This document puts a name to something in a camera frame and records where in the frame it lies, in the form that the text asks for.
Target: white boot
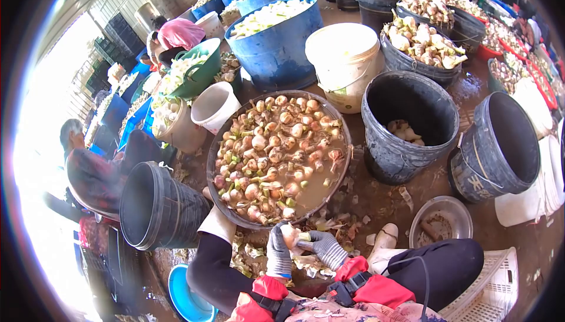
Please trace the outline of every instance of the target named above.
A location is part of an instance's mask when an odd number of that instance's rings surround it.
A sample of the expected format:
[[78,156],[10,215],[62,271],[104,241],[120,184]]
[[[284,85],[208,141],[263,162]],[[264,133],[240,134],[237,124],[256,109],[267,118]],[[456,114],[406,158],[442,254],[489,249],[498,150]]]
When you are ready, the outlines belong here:
[[[208,199],[211,198],[208,187],[202,190],[202,194]],[[198,232],[216,235],[231,246],[233,238],[236,235],[236,224],[232,223],[228,217],[220,211],[220,208],[214,205],[208,216],[202,221]]]
[[375,247],[367,259],[369,272],[371,274],[381,274],[385,268],[388,267],[388,262],[392,257],[406,251],[405,248],[395,249],[397,242],[398,227],[393,223],[388,223],[383,226],[375,239]]

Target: wet floor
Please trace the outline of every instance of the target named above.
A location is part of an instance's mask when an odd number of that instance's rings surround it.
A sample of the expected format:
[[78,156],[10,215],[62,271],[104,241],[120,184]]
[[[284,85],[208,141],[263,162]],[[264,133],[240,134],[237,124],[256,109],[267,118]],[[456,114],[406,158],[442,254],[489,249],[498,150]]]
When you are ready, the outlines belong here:
[[[335,3],[327,3],[318,0],[321,15],[325,25],[338,22],[360,22],[358,12],[339,11]],[[222,50],[227,50],[225,41]],[[467,65],[463,65],[463,73],[459,79],[450,86],[447,91],[453,97],[460,115],[459,131],[462,132],[473,122],[473,111],[488,94],[486,62],[475,59]],[[311,85],[308,92],[314,92],[323,96],[323,91],[316,85]],[[260,94],[252,89],[251,85],[244,81],[244,90],[238,95],[241,104]],[[364,145],[364,125],[360,114],[344,115],[351,132],[353,145]],[[202,149],[209,149],[212,142],[212,134],[208,134]],[[183,168],[188,171],[184,183],[195,190],[202,190],[206,185],[205,161],[206,151],[199,156],[191,156],[183,159]],[[446,154],[438,161],[431,164],[413,180],[405,185],[413,199],[413,211],[411,212],[406,202],[398,192],[397,187],[378,183],[367,172],[361,159],[354,171],[349,171],[349,177],[353,180],[353,186],[343,186],[341,189],[345,196],[334,198],[328,205],[330,213],[350,213],[363,218],[367,215],[371,221],[359,228],[359,232],[353,240],[353,244],[362,255],[368,256],[372,247],[365,243],[367,235],[376,233],[386,223],[394,223],[399,229],[399,240],[397,248],[408,248],[407,233],[410,230],[414,215],[431,198],[439,195],[453,195],[449,187],[446,163]],[[507,320],[517,320],[517,316],[523,316],[529,307],[529,303],[538,294],[544,283],[544,277],[549,275],[552,257],[564,234],[563,207],[551,218],[542,218],[538,224],[524,223],[511,228],[505,228],[498,223],[494,211],[494,200],[467,205],[473,220],[473,238],[477,240],[485,251],[502,250],[511,246],[516,247],[518,252],[519,269],[519,296],[514,309],[510,312]],[[256,248],[265,247],[267,242],[266,232],[247,233],[245,243],[251,242]],[[167,287],[168,274],[171,268],[178,263],[186,263],[190,259],[175,256],[172,250],[158,249],[152,254],[152,261],[158,272],[159,279]],[[264,270],[265,258],[259,257],[247,262],[253,273],[258,274]],[[144,276],[148,279],[146,292],[157,295],[159,298],[147,298],[147,310],[153,313],[160,321],[175,320],[173,312],[162,298],[162,293],[157,291],[155,279],[147,268],[147,263],[142,265]],[[303,272],[293,274],[294,283],[297,286],[311,283]],[[219,316],[217,320],[224,320],[226,316]]]

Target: gray work glove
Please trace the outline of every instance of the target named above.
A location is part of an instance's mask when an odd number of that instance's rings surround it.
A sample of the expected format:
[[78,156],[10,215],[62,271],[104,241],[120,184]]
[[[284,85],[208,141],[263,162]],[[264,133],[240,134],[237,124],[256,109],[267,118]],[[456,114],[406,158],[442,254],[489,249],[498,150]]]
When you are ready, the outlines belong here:
[[281,226],[287,224],[287,221],[281,221],[269,234],[269,242],[267,243],[267,275],[271,277],[283,277],[292,279],[292,261],[290,259],[290,251],[286,247],[283,239]]
[[348,253],[341,248],[332,234],[316,230],[312,230],[308,233],[314,242],[314,253],[326,267],[335,272],[341,267]]

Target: pink shirt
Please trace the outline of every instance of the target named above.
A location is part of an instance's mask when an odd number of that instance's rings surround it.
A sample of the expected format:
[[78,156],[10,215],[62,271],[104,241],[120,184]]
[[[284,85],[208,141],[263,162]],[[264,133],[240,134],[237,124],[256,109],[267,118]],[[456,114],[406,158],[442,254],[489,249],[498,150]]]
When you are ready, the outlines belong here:
[[204,36],[206,32],[200,26],[188,19],[176,18],[161,27],[158,38],[166,49],[183,47],[188,51],[198,45]]

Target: white plastic crate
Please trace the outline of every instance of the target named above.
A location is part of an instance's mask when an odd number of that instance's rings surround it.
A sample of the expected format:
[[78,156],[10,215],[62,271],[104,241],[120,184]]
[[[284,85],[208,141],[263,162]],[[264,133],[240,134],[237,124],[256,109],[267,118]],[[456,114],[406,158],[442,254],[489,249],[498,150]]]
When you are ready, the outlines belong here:
[[486,251],[477,279],[439,314],[449,322],[500,322],[517,298],[516,249]]

